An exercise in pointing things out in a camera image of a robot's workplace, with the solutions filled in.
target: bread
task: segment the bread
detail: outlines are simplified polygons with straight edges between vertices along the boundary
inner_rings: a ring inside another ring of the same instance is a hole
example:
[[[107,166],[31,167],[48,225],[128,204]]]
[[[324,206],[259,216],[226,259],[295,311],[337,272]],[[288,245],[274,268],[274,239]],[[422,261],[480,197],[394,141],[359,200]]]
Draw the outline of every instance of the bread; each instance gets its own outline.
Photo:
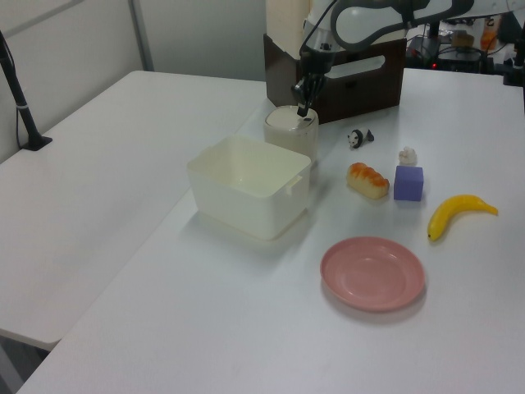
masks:
[[[388,194],[390,182],[364,163],[354,163],[346,174],[348,186],[370,199],[380,199]]]

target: banana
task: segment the banana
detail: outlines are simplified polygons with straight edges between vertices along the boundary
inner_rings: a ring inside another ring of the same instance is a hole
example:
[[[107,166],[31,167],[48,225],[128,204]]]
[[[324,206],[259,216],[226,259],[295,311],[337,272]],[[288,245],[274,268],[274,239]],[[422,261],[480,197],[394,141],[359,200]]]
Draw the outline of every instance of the banana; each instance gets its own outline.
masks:
[[[428,223],[428,239],[436,241],[445,231],[450,219],[463,211],[486,211],[493,215],[498,214],[498,209],[487,204],[476,195],[455,195],[441,203]]]

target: orange bottle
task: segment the orange bottle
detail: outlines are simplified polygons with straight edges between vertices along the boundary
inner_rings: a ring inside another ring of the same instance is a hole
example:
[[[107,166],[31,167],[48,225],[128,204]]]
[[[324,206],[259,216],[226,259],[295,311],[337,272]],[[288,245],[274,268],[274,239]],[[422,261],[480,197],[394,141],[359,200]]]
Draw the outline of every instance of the orange bottle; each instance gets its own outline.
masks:
[[[498,34],[498,26],[494,17],[485,18],[485,26],[483,27],[483,35],[480,40],[480,49],[482,51],[491,51],[495,48]]]

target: pink plate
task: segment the pink plate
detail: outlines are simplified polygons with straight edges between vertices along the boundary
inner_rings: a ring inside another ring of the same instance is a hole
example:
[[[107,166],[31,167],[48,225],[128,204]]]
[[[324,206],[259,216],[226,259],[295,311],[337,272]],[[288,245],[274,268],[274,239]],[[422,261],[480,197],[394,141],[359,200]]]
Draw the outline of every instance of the pink plate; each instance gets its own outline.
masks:
[[[373,236],[333,245],[322,258],[321,276],[340,300],[372,312],[402,308],[425,286],[422,265],[410,250]]]

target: purple block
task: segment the purple block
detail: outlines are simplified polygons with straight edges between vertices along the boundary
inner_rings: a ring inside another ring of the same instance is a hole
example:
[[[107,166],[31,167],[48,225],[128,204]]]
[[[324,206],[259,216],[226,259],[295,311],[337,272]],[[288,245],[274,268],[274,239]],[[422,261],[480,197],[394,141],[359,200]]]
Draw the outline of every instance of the purple block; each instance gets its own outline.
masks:
[[[394,180],[394,199],[421,201],[423,193],[423,169],[421,167],[397,166]]]

